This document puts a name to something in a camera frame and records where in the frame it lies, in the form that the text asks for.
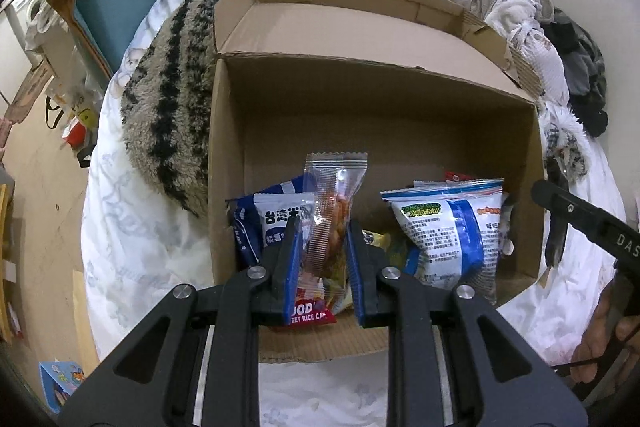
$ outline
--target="finger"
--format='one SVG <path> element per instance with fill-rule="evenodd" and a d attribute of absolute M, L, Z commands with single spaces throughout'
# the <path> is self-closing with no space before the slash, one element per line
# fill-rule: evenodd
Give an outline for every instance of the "finger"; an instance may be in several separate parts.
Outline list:
<path fill-rule="evenodd" d="M 609 337 L 607 337 L 607 317 L 595 319 L 591 321 L 591 324 L 584 332 L 582 341 L 588 344 L 591 349 L 591 356 L 596 359 L 604 355 L 609 344 Z"/>
<path fill-rule="evenodd" d="M 640 315 L 635 317 L 624 317 L 616 326 L 616 337 L 619 341 L 624 341 L 633 330 L 640 324 Z M 636 333 L 631 340 L 626 343 L 628 347 L 636 353 L 640 353 L 640 333 Z"/>
<path fill-rule="evenodd" d="M 622 366 L 620 373 L 616 377 L 616 387 L 620 387 L 626 381 L 626 379 L 629 378 L 629 375 L 631 375 L 631 371 L 633 371 L 634 367 L 636 367 L 636 363 L 638 363 L 638 360 L 640 360 L 640 355 L 636 355 L 635 353 L 631 353 L 629 355 L 628 359 L 626 359 L 625 364 Z"/>
<path fill-rule="evenodd" d="M 600 294 L 600 299 L 598 299 L 598 305 L 593 312 L 593 319 L 601 319 L 606 317 L 609 313 L 609 309 L 611 308 L 611 296 L 613 295 L 613 281 L 607 284 Z"/>
<path fill-rule="evenodd" d="M 583 343 L 580 346 L 576 347 L 574 351 L 574 355 L 572 356 L 572 362 L 580 362 L 581 360 L 589 360 L 592 359 L 593 356 L 591 354 L 591 349 L 588 344 Z M 571 368 L 571 377 L 574 379 L 574 382 L 584 382 L 589 383 L 591 380 L 596 378 L 596 374 L 598 372 L 598 366 L 596 363 L 591 363 L 590 365 L 578 365 L 577 367 Z"/>

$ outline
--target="white bedsheet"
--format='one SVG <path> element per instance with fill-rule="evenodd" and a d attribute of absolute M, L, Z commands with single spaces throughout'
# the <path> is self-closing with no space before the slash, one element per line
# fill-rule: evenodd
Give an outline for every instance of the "white bedsheet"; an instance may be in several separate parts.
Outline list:
<path fill-rule="evenodd" d="M 145 184 L 127 158 L 122 137 L 122 89 L 162 22 L 182 1 L 156 1 L 110 82 L 100 114 L 81 228 L 89 318 L 100 359 L 174 285 L 212 284 L 206 227 Z M 572 191 L 624 219 L 604 153 L 596 142 L 591 146 L 591 170 Z M 607 255 L 570 229 L 564 259 L 546 289 L 533 285 L 500 309 L 548 362 L 565 362 L 559 359 L 570 356 L 579 341 L 597 302 L 595 288 L 613 273 Z M 261 364 L 261 423 L 382 427 L 386 377 L 385 353 L 315 364 Z"/>
<path fill-rule="evenodd" d="M 100 359 L 173 286 L 213 282 L 206 227 L 145 184 L 127 158 L 120 118 L 122 88 L 182 1 L 156 1 L 111 79 L 100 113 L 81 228 L 87 307 Z M 261 364 L 261 424 L 383 427 L 386 379 L 386 353 Z"/>

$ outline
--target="floor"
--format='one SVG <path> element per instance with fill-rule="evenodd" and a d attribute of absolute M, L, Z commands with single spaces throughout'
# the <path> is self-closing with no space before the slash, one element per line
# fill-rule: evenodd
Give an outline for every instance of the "floor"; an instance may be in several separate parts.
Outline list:
<path fill-rule="evenodd" d="M 41 95 L 26 120 L 13 126 L 2 160 L 15 180 L 9 258 L 18 271 L 17 286 L 5 288 L 24 332 L 24 339 L 5 347 L 41 398 L 40 361 L 80 360 L 72 272 L 82 271 L 80 222 L 88 175 L 61 138 L 63 123 L 50 130 L 44 116 Z"/>

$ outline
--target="snack bag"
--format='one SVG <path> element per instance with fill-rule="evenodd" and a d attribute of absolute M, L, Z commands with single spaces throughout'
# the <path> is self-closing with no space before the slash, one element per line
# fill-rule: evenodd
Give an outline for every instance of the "snack bag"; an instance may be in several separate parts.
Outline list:
<path fill-rule="evenodd" d="M 314 194 L 254 194 L 254 205 L 260 216 L 262 245 L 268 247 L 284 239 L 284 230 L 290 218 L 300 216 L 302 239 L 306 243 L 311 228 Z"/>
<path fill-rule="evenodd" d="M 341 311 L 347 295 L 347 262 L 342 248 L 351 201 L 367 171 L 366 153 L 309 154 L 305 192 L 314 193 L 314 211 L 298 288 L 314 290 L 319 280 L 329 311 Z"/>
<path fill-rule="evenodd" d="M 385 251 L 389 264 L 409 275 L 415 275 L 420 250 L 404 234 L 376 233 L 362 230 L 367 245 L 380 247 Z"/>
<path fill-rule="evenodd" d="M 271 185 L 264 188 L 260 193 L 266 194 L 294 194 L 302 192 L 303 176 L 298 176 L 290 181 Z M 245 266 L 253 266 L 260 262 L 262 256 L 262 227 L 260 225 L 260 216 L 254 205 L 254 195 L 249 194 L 230 200 L 231 204 L 235 204 L 231 217 L 231 225 L 234 229 L 236 238 L 236 249 L 240 259 Z"/>
<path fill-rule="evenodd" d="M 461 277 L 495 303 L 502 180 L 476 180 L 382 192 L 420 248 L 416 277 L 452 289 Z"/>
<path fill-rule="evenodd" d="M 466 174 L 460 174 L 458 172 L 446 171 L 445 172 L 446 183 L 442 182 L 423 182 L 414 181 L 415 187 L 433 187 L 442 185 L 454 185 L 458 182 L 477 181 L 477 178 L 468 176 Z M 506 192 L 502 193 L 502 204 L 500 206 L 500 225 L 498 226 L 498 252 L 500 255 L 511 255 L 514 250 L 513 241 L 509 239 L 509 229 L 511 224 L 511 213 L 513 212 L 513 203 L 506 203 L 509 195 Z"/>

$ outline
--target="metal screw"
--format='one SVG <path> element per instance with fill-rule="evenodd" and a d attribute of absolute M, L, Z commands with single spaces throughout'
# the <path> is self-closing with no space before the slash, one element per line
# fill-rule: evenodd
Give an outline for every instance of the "metal screw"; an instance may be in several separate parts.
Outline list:
<path fill-rule="evenodd" d="M 267 275 L 267 269 L 264 266 L 252 266 L 246 271 L 246 274 L 249 279 L 262 279 Z"/>
<path fill-rule="evenodd" d="M 395 266 L 385 266 L 382 269 L 382 277 L 385 279 L 400 279 L 400 270 Z"/>
<path fill-rule="evenodd" d="M 472 299 L 476 294 L 476 290 L 471 288 L 471 286 L 469 286 L 468 284 L 461 284 L 460 286 L 458 286 L 458 288 L 456 288 L 456 293 L 461 299 Z"/>
<path fill-rule="evenodd" d="M 189 295 L 191 295 L 191 286 L 188 284 L 178 284 L 174 288 L 174 297 L 176 299 L 186 299 Z"/>

